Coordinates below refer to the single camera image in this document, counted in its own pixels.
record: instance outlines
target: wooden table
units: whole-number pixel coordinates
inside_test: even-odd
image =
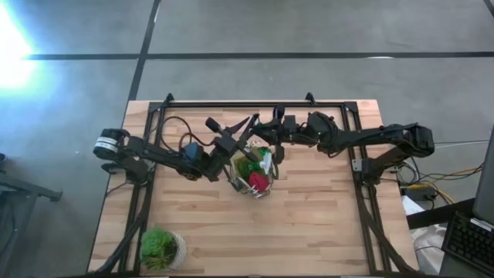
[[[363,128],[382,125],[376,100],[355,101]],[[148,104],[149,101],[129,103],[123,128],[134,136],[143,135]],[[286,108],[286,114],[295,114],[297,123],[302,123],[307,112],[315,110],[334,116],[343,128],[338,109]],[[165,116],[183,117],[196,135],[209,142],[215,135],[205,126],[207,117],[228,126],[253,113],[260,113],[260,120],[267,122],[271,120],[272,109],[167,108]],[[185,132],[183,123],[170,120],[164,127],[164,139],[177,148]],[[159,225],[183,235],[188,256],[173,273],[152,273],[142,267],[141,274],[368,274],[348,153],[329,159],[316,148],[290,145],[285,148],[279,180],[275,181],[271,195],[261,200],[235,192],[224,175],[213,183],[206,178],[188,181],[174,169],[158,166],[147,228]],[[370,157],[388,148],[387,145],[367,147]],[[108,190],[123,180],[123,175],[112,176]],[[123,187],[106,198],[89,270],[101,266],[122,239],[131,192],[131,186]],[[377,198],[386,236],[407,263],[418,268],[396,183],[383,181],[377,187]],[[373,242],[380,265],[375,239]]]

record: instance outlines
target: gray floor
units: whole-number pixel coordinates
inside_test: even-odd
[[[33,53],[139,53],[152,1],[7,1]],[[482,0],[163,0],[150,53],[494,51]],[[92,154],[119,127],[137,61],[38,61],[0,86],[7,171],[55,190],[41,200],[13,277],[83,273],[108,176]],[[419,122],[437,142],[485,140],[494,124],[493,58],[147,61],[138,100],[378,99],[386,124]],[[446,147],[423,172],[478,166],[486,144]],[[455,200],[478,176],[439,186]]]

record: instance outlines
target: wire basket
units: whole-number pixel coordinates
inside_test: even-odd
[[[245,148],[245,150],[250,152],[256,147],[261,148],[262,146],[260,145],[259,142],[253,141],[249,144],[248,147]],[[230,171],[229,171],[230,184],[233,185],[233,187],[235,188],[235,190],[237,192],[240,192],[242,194],[249,194],[254,198],[266,197],[267,195],[269,195],[269,193],[271,193],[271,187],[272,187],[274,180],[278,178],[278,168],[271,161],[271,165],[269,166],[269,173],[267,174],[268,187],[266,188],[266,190],[261,192],[260,190],[250,186],[249,183],[245,179],[243,179],[242,176],[238,173],[238,171],[235,167],[235,161],[237,161],[240,158],[244,158],[244,157],[245,157],[245,155],[241,151],[238,151],[230,159],[230,162],[231,162],[230,163]]]

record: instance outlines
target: keyboard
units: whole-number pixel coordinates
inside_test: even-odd
[[[494,232],[458,213],[449,221],[442,250],[494,276]]]

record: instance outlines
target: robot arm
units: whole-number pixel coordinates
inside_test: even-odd
[[[147,173],[151,167],[146,161],[173,168],[178,174],[191,181],[196,181],[202,176],[209,181],[217,181],[221,171],[230,163],[230,158],[236,151],[244,152],[253,161],[257,160],[253,154],[245,152],[244,147],[252,136],[249,134],[249,129],[258,117],[258,114],[251,117],[238,141],[232,135],[245,125],[248,118],[233,127],[222,129],[209,117],[206,126],[220,134],[211,142],[215,148],[210,153],[205,152],[204,148],[196,142],[180,147],[178,151],[163,149],[147,143],[142,138],[130,136],[126,130],[121,129],[104,129],[96,141],[93,153],[98,158],[113,162],[110,165],[103,165],[103,169],[109,171],[109,168],[122,168],[126,172],[127,179],[136,184],[147,182]]]
[[[317,150],[334,158],[349,147],[372,144],[393,144],[395,147],[378,158],[353,161],[354,170],[360,171],[364,184],[377,185],[385,169],[401,164],[410,157],[424,158],[434,153],[432,132],[418,124],[392,124],[361,131],[342,131],[333,117],[314,112],[309,114],[305,125],[297,124],[295,116],[284,116],[284,108],[278,106],[273,120],[252,127],[252,133],[268,144],[276,146],[275,163],[284,158],[281,143],[316,145]]]

